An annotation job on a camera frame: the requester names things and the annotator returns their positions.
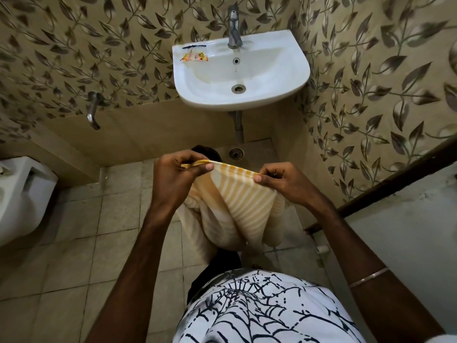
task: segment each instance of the faucet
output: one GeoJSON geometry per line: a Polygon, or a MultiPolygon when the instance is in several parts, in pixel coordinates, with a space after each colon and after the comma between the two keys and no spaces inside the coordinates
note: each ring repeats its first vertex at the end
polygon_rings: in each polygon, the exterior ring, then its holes
{"type": "Polygon", "coordinates": [[[100,130],[100,125],[95,121],[95,112],[97,111],[98,105],[103,105],[105,98],[97,91],[89,91],[87,97],[90,100],[90,106],[87,109],[87,120],[95,130],[100,130]]]}
{"type": "Polygon", "coordinates": [[[228,8],[228,47],[230,49],[240,48],[243,45],[241,36],[238,31],[239,20],[238,4],[229,6],[228,8]]]}

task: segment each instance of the toilet bowl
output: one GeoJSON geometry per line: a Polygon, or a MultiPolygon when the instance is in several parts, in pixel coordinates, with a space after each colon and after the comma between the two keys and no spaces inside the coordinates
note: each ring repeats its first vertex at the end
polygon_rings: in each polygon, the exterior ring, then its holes
{"type": "Polygon", "coordinates": [[[35,230],[43,218],[57,176],[33,159],[0,161],[8,175],[0,176],[0,246],[35,230]]]}

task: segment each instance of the striped towel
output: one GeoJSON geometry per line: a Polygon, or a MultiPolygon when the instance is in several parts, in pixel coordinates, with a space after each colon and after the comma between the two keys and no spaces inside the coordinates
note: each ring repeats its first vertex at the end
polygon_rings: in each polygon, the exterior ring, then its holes
{"type": "Polygon", "coordinates": [[[214,170],[198,177],[176,213],[197,254],[209,262],[217,248],[261,253],[283,239],[284,197],[253,181],[255,172],[216,161],[214,170]]]}

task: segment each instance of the black pants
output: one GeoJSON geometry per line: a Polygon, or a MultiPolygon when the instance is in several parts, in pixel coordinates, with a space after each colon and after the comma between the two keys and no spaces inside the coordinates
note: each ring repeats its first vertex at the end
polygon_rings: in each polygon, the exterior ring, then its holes
{"type": "Polygon", "coordinates": [[[200,273],[192,282],[192,286],[187,294],[187,304],[197,294],[197,292],[215,276],[226,271],[241,268],[241,259],[237,252],[229,252],[225,249],[219,249],[218,253],[211,260],[209,265],[200,273]]]}

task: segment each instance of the sink drain pipe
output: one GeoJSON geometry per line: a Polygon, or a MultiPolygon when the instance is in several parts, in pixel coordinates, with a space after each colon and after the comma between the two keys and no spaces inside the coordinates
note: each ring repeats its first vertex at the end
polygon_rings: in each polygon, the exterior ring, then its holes
{"type": "Polygon", "coordinates": [[[243,111],[230,111],[228,112],[233,119],[233,123],[235,124],[235,136],[237,144],[244,143],[244,132],[243,132],[243,124],[241,123],[241,118],[243,116],[243,111]]]}

